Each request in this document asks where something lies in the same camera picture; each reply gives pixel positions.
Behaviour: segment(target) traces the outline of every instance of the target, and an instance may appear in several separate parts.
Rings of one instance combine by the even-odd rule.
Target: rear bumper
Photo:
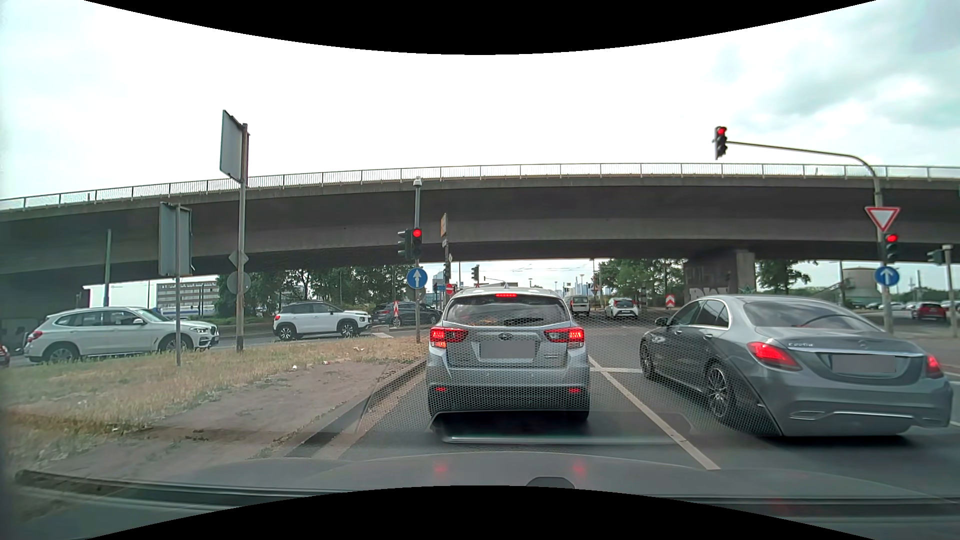
[[[751,382],[786,436],[883,434],[914,426],[945,428],[950,422],[953,389],[946,378],[885,387]]]

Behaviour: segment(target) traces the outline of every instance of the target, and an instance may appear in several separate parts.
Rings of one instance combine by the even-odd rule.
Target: graffiti
[[[715,289],[711,289],[709,287],[689,288],[687,289],[686,293],[690,296],[690,301],[692,302],[698,298],[703,298],[705,296],[711,296],[714,294],[727,294],[727,287],[717,287]]]

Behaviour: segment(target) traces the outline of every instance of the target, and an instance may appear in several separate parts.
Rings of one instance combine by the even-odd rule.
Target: traffic light pole
[[[867,167],[867,170],[870,171],[870,176],[874,179],[874,206],[882,207],[883,206],[883,193],[880,190],[880,178],[877,177],[876,171],[870,166],[870,164],[853,154],[839,154],[836,152],[824,152],[822,150],[806,150],[804,148],[792,148],[789,146],[774,146],[772,144],[756,144],[753,142],[734,142],[732,140],[726,141],[727,144],[737,144],[740,146],[753,146],[755,148],[771,148],[774,150],[788,150],[790,152],[804,152],[807,154],[819,154],[821,156],[836,156],[837,158],[849,158],[851,160],[859,161],[863,166]],[[883,231],[876,229],[876,252],[882,266],[887,265],[886,253],[883,251]],[[882,299],[883,299],[883,329],[893,335],[894,333],[894,311],[890,307],[890,287],[887,285],[882,285],[880,287]]]
[[[420,187],[423,185],[423,179],[417,177],[414,180],[414,229],[420,228]],[[420,268],[420,258],[414,261],[417,268]],[[417,325],[417,343],[420,343],[420,289],[414,289],[414,324]]]
[[[950,300],[950,331],[953,337],[957,336],[957,306],[954,304],[956,295],[953,294],[953,271],[950,269],[950,263],[953,256],[953,246],[944,246],[944,262],[947,264],[947,298]]]

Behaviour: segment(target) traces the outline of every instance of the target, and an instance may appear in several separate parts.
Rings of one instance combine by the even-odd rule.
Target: silver hatchback
[[[430,329],[426,382],[432,418],[445,412],[559,410],[585,422],[586,334],[550,291],[465,289]]]

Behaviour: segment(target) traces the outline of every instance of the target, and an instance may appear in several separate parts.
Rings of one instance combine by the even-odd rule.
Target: license plate
[[[537,353],[534,341],[488,341],[480,343],[480,357],[490,359],[533,358]]]
[[[889,355],[833,355],[836,373],[897,373],[897,357]]]

